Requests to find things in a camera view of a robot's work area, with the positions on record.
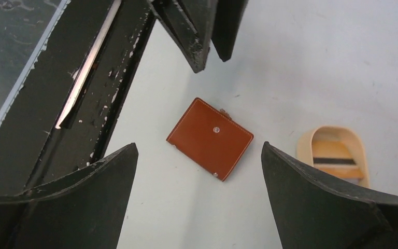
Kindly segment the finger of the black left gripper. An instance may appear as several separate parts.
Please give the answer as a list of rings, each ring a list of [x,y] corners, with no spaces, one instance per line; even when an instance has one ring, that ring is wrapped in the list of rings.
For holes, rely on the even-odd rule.
[[[232,56],[247,4],[248,0],[218,1],[211,40],[223,62],[228,61]]]
[[[205,69],[218,1],[149,1],[150,9],[180,48],[194,73]]]

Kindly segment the beige oval card tray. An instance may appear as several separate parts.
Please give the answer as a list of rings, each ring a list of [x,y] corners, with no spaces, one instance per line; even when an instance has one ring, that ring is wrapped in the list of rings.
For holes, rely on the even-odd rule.
[[[365,146],[348,128],[321,126],[305,132],[297,142],[296,158],[324,173],[370,188]]]

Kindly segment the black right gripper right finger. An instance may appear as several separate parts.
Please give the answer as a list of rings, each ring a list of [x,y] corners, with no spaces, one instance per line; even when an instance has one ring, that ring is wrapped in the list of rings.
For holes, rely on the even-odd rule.
[[[261,164],[283,248],[398,248],[398,196],[324,173],[269,142]]]

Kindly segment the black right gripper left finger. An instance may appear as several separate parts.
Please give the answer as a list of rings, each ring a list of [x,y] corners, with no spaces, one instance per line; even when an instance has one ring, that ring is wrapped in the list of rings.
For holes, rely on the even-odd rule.
[[[0,196],[0,248],[116,248],[138,149],[109,156],[15,196]]]

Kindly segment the brown leather card holder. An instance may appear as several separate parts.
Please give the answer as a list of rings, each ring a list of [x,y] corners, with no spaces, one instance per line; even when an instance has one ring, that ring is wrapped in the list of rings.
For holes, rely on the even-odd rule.
[[[254,135],[224,110],[195,98],[166,141],[220,181],[225,181]]]

